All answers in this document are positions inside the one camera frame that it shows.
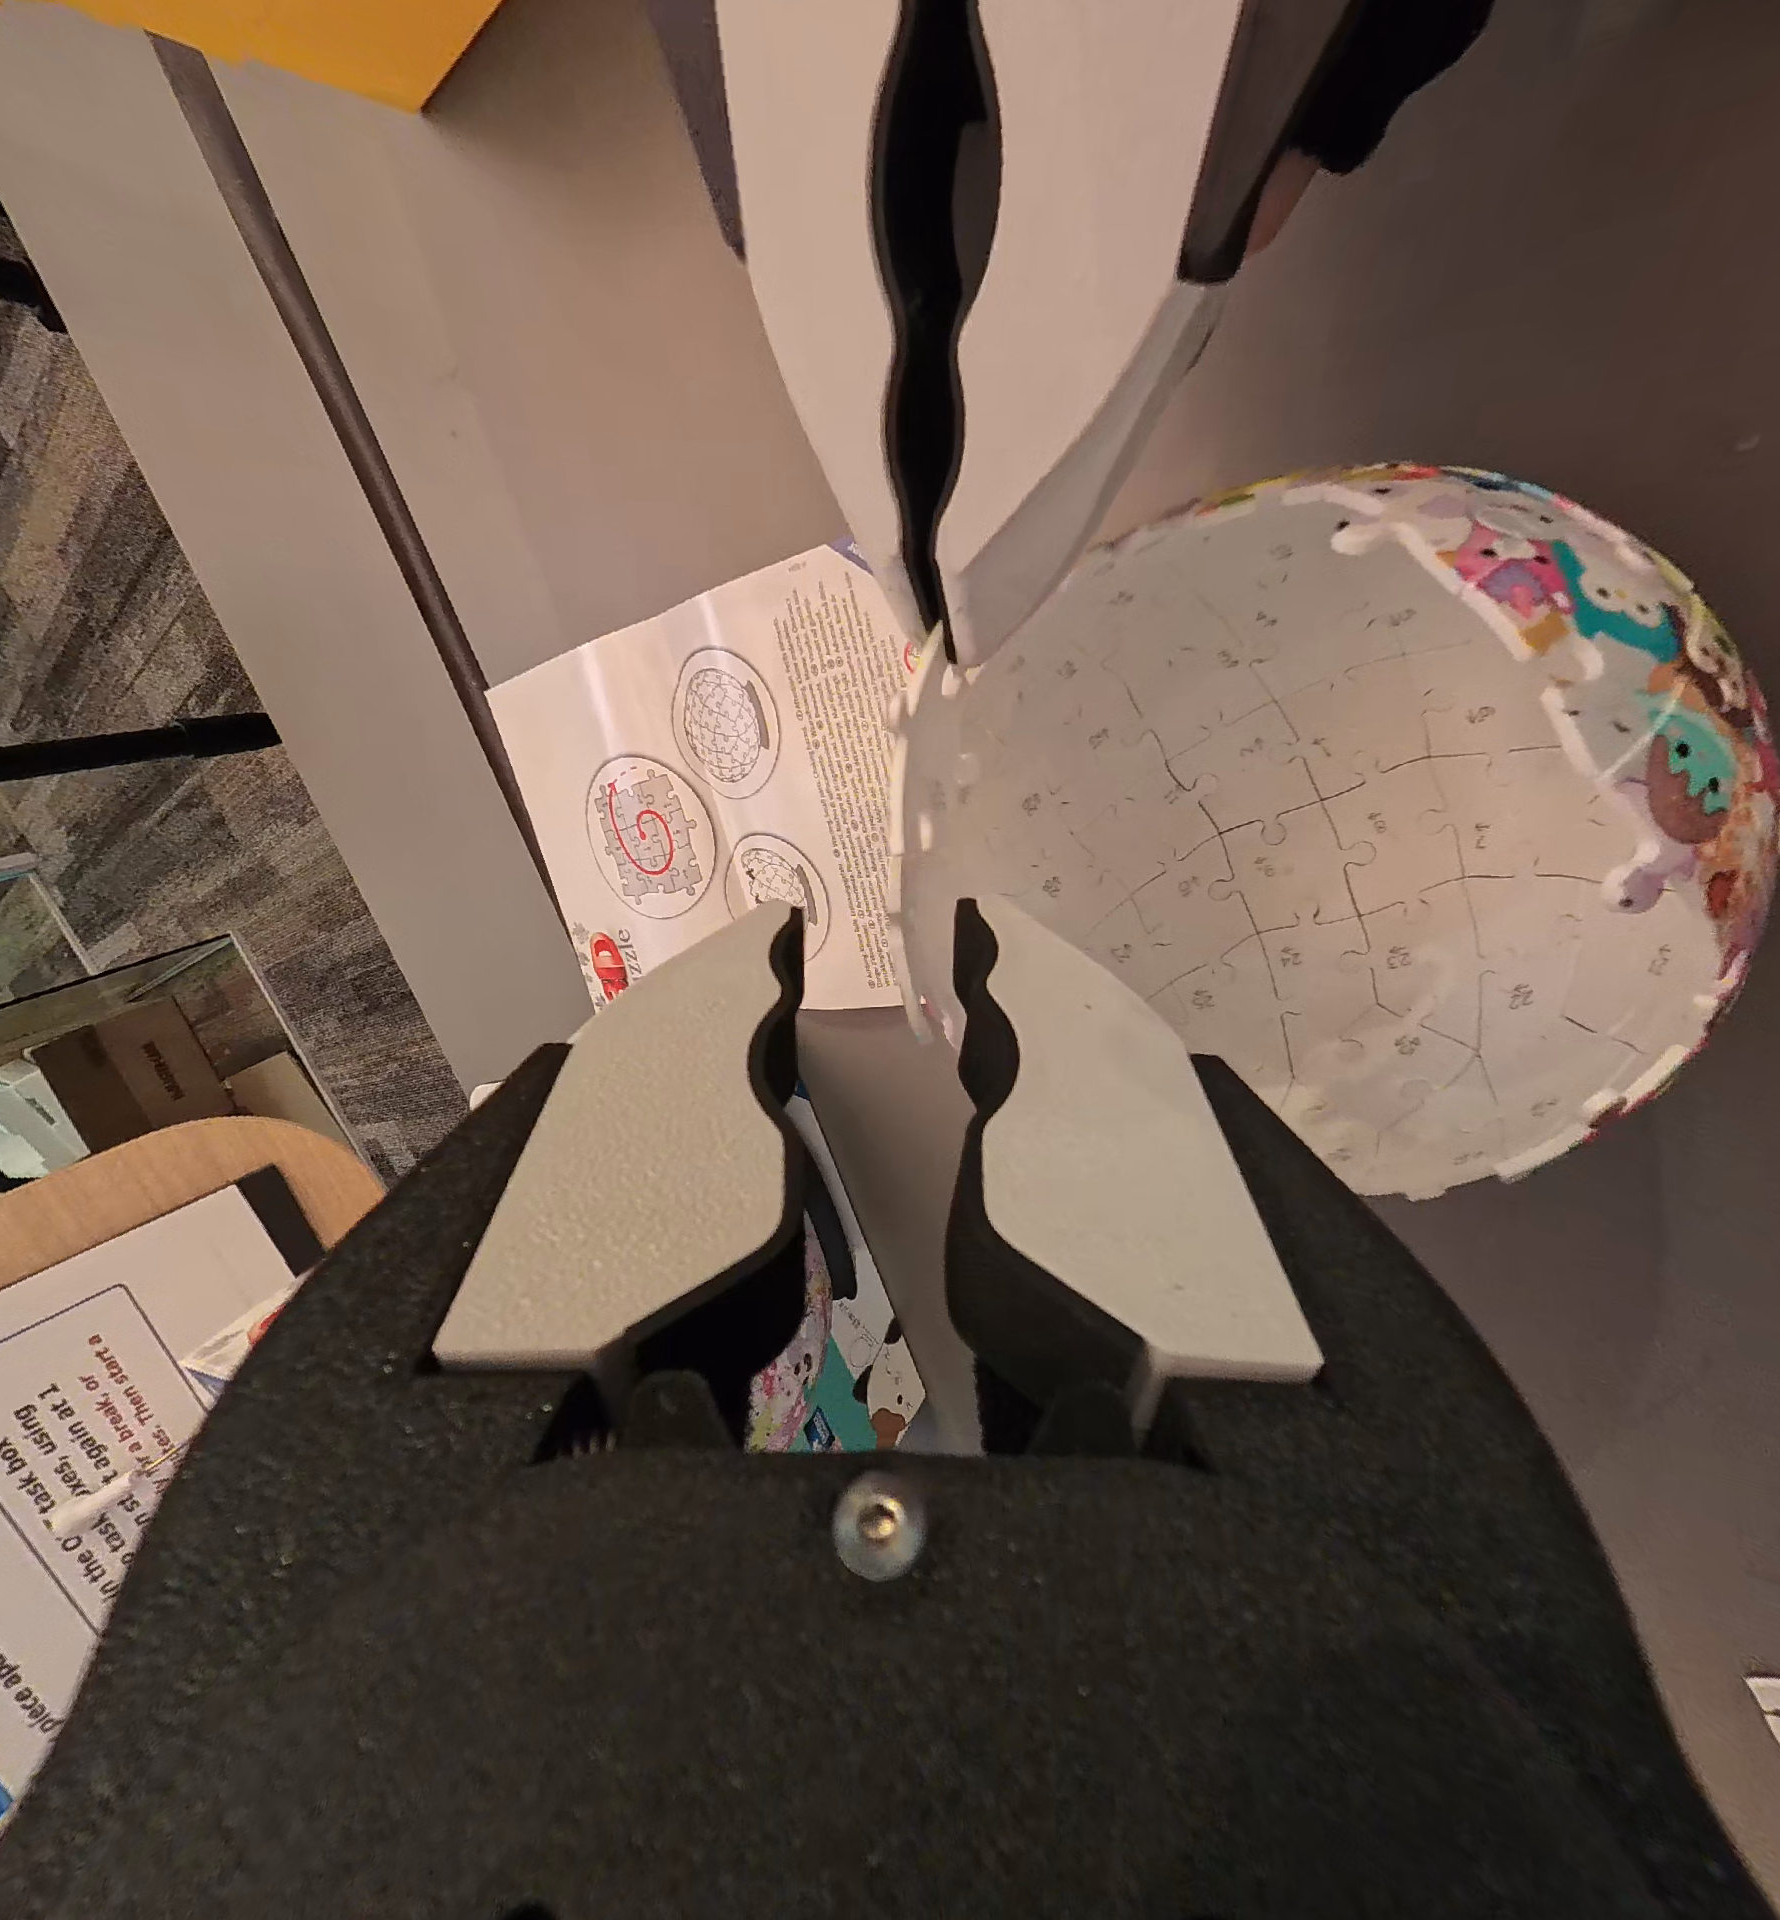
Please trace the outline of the yellow plastic bin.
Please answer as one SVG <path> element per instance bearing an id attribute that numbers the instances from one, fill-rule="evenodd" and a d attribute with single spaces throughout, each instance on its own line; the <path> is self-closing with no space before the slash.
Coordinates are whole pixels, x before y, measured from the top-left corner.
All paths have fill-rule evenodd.
<path id="1" fill-rule="evenodd" d="M 48 2 L 233 65 L 311 79 L 421 112 L 499 2 Z"/>

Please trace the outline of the colourful puzzle ball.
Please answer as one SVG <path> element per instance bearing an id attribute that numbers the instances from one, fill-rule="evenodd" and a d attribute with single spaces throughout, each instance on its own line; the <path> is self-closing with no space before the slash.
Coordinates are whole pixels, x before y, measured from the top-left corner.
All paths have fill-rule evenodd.
<path id="1" fill-rule="evenodd" d="M 1780 870 L 1766 699 L 1694 580 L 1480 467 L 1254 481 L 1088 549 L 895 712 L 901 993 L 960 1041 L 1009 897 L 1362 1194 L 1518 1179 L 1659 1096 Z"/>

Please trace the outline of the glass partition panel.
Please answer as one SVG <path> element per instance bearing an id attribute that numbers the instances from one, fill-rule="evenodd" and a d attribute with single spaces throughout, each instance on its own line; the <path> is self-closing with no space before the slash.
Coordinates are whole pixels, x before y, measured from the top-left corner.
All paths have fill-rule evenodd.
<path id="1" fill-rule="evenodd" d="M 294 1026 L 232 934 L 169 948 L 118 934 L 110 950 L 90 948 L 37 860 L 0 858 L 0 1064 L 158 1002 L 183 1013 L 221 1074 L 276 1052 L 302 1057 Z"/>

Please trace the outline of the stack of white boxes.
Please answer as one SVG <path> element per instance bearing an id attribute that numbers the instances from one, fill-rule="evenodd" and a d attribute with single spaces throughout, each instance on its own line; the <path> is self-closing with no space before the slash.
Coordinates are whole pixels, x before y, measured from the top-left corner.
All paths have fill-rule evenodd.
<path id="1" fill-rule="evenodd" d="M 7 1060 L 0 1069 L 0 1176 L 24 1183 L 88 1155 L 90 1146 L 40 1069 Z"/>

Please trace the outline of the folded instruction leaflet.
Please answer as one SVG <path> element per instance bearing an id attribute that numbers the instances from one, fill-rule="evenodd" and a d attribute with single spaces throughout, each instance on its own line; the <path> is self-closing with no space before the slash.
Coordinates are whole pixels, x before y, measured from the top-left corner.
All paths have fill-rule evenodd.
<path id="1" fill-rule="evenodd" d="M 765 902 L 803 916 L 806 1009 L 900 1000 L 888 712 L 916 660 L 841 541 L 490 692 L 594 1009 Z"/>

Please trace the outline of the white sign board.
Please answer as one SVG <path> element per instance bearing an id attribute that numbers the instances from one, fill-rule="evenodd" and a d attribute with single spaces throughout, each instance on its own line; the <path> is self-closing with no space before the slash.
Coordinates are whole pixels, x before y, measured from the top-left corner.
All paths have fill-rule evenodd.
<path id="1" fill-rule="evenodd" d="M 0 1196 L 0 1834 L 183 1454 L 382 1196 L 289 1120 L 189 1120 Z"/>

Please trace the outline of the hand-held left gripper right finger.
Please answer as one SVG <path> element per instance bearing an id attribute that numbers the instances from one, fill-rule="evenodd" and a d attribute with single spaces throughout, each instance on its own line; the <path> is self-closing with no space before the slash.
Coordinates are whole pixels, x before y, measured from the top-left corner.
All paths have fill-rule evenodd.
<path id="1" fill-rule="evenodd" d="M 952 1321 L 1006 1385 L 1303 1385 L 1322 1353 L 1182 1040 L 1004 898 L 955 907 Z"/>

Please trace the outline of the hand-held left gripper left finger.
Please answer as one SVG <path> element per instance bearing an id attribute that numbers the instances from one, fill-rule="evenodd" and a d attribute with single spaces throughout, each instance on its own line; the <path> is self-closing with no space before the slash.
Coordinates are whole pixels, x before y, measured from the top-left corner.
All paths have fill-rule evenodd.
<path id="1" fill-rule="evenodd" d="M 457 1369 L 759 1373 L 806 1315 L 803 916 L 760 904 L 576 1035 L 434 1339 Z"/>

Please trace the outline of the cardboard box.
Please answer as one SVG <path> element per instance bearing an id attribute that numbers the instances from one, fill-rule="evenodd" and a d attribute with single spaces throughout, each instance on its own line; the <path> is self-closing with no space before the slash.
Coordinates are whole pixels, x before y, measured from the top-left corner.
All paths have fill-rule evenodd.
<path id="1" fill-rule="evenodd" d="M 154 998 L 27 1052 L 92 1155 L 240 1109 L 171 998 Z"/>

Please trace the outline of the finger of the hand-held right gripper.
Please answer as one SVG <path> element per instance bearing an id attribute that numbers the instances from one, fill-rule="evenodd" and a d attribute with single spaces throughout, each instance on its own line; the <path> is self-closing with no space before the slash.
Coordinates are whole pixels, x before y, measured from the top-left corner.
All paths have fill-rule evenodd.
<path id="1" fill-rule="evenodd" d="M 901 632 L 944 619 L 935 553 L 963 454 L 958 2 L 716 7 L 760 321 L 849 535 Z"/>
<path id="2" fill-rule="evenodd" d="M 963 450 L 935 559 L 984 664 L 1093 539 L 1214 321 L 1179 275 L 1238 2 L 977 7 L 999 108 L 992 253 L 958 339 Z"/>

